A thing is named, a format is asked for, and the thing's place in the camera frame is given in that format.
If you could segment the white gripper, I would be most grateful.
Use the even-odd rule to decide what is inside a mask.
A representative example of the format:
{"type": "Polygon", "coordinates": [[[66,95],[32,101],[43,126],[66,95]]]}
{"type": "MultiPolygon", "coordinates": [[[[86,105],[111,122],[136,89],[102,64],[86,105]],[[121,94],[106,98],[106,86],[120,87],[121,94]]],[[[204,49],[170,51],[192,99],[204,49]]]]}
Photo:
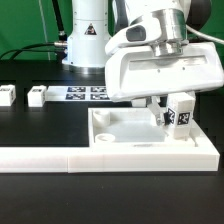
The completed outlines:
{"type": "Polygon", "coordinates": [[[192,43],[178,56],[155,57],[149,46],[123,48],[106,63],[108,97],[116,101],[147,98],[156,124],[165,124],[155,96],[208,91],[224,85],[224,71],[213,43],[192,43]]]}

